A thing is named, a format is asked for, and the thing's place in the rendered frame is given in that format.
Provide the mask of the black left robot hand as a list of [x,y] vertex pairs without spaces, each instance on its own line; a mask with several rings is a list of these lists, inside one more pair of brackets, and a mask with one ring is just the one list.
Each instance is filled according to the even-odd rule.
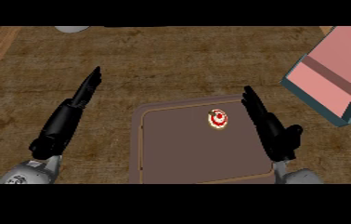
[[47,160],[60,155],[71,141],[84,108],[88,105],[93,93],[101,83],[100,67],[96,67],[87,76],[71,99],[65,99],[41,129],[38,138],[29,144],[34,159]]

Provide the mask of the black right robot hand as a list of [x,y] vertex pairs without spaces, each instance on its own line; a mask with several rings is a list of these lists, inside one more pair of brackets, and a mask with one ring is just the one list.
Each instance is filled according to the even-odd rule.
[[301,146],[302,127],[283,124],[273,112],[268,112],[259,96],[250,86],[243,88],[242,104],[256,128],[265,154],[273,162],[296,158],[295,150]]

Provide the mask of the brown rectangular tray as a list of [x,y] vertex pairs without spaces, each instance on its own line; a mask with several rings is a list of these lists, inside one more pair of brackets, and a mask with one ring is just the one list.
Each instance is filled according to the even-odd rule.
[[[222,130],[208,124],[219,109]],[[239,95],[141,105],[131,115],[128,181],[134,184],[271,184],[274,168]]]

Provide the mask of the red and white cupcake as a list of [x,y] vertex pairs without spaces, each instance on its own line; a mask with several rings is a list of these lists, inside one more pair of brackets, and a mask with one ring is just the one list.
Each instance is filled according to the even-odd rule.
[[222,129],[225,128],[228,118],[227,118],[225,112],[224,112],[222,110],[219,110],[219,109],[212,109],[212,110],[208,112],[206,120],[208,120],[209,126],[211,126],[215,130],[222,130]]

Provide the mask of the pale grey round object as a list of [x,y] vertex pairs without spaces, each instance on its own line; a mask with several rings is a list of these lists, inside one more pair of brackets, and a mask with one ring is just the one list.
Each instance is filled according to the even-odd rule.
[[88,28],[88,26],[54,26],[62,33],[78,33]]

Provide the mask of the pink cardboard box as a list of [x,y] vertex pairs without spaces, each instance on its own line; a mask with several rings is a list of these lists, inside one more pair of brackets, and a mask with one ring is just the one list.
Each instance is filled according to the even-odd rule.
[[334,26],[280,81],[334,125],[351,125],[351,26]]

